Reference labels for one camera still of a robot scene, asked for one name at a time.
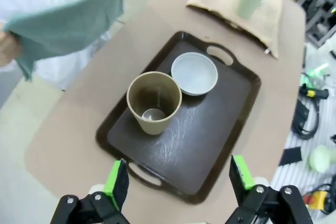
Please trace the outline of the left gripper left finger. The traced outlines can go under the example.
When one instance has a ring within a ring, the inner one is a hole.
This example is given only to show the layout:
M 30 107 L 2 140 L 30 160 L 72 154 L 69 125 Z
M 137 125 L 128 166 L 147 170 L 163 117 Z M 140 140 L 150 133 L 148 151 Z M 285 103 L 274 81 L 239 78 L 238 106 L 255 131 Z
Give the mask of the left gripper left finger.
M 62 196 L 54 212 L 54 224 L 128 224 L 121 212 L 128 188 L 127 163 L 120 159 L 115 161 L 102 191 L 95 191 L 83 199 L 75 195 Z

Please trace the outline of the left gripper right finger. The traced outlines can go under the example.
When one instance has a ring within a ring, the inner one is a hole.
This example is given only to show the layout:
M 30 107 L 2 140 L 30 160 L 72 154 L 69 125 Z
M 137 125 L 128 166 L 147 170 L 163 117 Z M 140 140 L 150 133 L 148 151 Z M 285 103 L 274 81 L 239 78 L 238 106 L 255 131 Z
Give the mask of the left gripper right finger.
M 228 218 L 228 224 L 255 223 L 258 219 L 272 223 L 313 223 L 296 186 L 287 185 L 276 191 L 256 184 L 241 155 L 231 157 L 229 178 L 238 207 Z

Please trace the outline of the person's right hand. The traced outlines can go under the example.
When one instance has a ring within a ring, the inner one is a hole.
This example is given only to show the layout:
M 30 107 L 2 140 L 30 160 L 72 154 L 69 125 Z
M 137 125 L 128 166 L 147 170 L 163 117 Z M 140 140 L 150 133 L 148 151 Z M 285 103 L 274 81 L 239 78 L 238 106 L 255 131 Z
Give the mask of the person's right hand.
M 7 31 L 1 32 L 0 64 L 4 67 L 20 55 L 21 45 L 18 38 Z

